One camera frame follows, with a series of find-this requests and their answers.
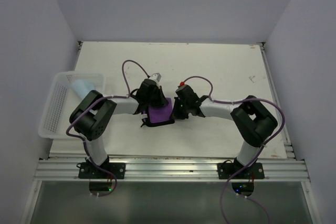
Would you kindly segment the dark grey towel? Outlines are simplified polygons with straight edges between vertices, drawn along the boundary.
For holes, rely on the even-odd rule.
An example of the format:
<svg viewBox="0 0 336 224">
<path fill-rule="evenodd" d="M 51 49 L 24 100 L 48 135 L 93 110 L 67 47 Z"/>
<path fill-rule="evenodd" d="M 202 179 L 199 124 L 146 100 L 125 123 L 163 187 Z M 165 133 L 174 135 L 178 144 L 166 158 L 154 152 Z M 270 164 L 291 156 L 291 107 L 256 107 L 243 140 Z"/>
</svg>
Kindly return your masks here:
<svg viewBox="0 0 336 224">
<path fill-rule="evenodd" d="M 166 99 L 168 104 L 164 107 L 156 108 L 148 106 L 145 111 L 141 113 L 142 125 L 147 127 L 158 127 L 164 125 L 174 124 L 173 119 L 173 103 L 171 98 Z"/>
</svg>

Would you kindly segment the light blue towel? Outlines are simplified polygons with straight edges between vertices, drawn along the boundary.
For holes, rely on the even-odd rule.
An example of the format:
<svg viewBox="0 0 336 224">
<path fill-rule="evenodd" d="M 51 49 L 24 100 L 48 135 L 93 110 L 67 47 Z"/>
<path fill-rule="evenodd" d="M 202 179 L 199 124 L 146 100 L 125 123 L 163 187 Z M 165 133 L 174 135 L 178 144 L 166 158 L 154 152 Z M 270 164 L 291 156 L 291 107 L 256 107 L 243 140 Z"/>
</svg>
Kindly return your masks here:
<svg viewBox="0 0 336 224">
<path fill-rule="evenodd" d="M 74 81 L 70 86 L 80 100 L 83 100 L 90 91 L 95 89 L 91 82 L 83 79 Z"/>
</svg>

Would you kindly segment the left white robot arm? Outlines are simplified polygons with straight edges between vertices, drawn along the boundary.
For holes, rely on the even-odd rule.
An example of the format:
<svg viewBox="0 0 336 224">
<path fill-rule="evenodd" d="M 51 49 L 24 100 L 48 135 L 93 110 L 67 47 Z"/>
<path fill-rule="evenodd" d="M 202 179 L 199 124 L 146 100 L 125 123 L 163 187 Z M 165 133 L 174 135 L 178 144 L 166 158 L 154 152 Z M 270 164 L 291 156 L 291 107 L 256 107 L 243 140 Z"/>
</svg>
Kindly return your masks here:
<svg viewBox="0 0 336 224">
<path fill-rule="evenodd" d="M 139 114 L 143 125 L 157 127 L 174 123 L 172 111 L 172 99 L 165 97 L 162 87 L 152 79 L 144 79 L 139 88 L 125 97 L 103 96 L 91 90 L 71 113 L 66 134 L 83 141 L 87 159 L 92 164 L 90 171 L 97 178 L 104 178 L 109 172 L 109 156 L 102 135 L 113 115 Z"/>
</svg>

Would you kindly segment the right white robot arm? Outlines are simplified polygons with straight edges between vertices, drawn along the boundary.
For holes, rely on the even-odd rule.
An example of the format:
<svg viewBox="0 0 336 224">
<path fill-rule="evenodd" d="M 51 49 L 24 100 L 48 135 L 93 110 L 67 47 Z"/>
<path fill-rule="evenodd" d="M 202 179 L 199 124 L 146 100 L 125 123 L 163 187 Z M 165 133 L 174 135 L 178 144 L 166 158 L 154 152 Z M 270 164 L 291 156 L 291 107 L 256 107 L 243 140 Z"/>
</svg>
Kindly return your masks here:
<svg viewBox="0 0 336 224">
<path fill-rule="evenodd" d="M 214 101 L 208 95 L 199 97 L 186 84 L 179 86 L 175 93 L 175 119 L 188 119 L 191 114 L 202 118 L 231 120 L 235 123 L 244 141 L 234 159 L 234 172 L 240 178 L 250 175 L 253 171 L 251 161 L 278 126 L 276 118 L 261 101 L 253 95 L 249 95 L 242 103 Z"/>
</svg>

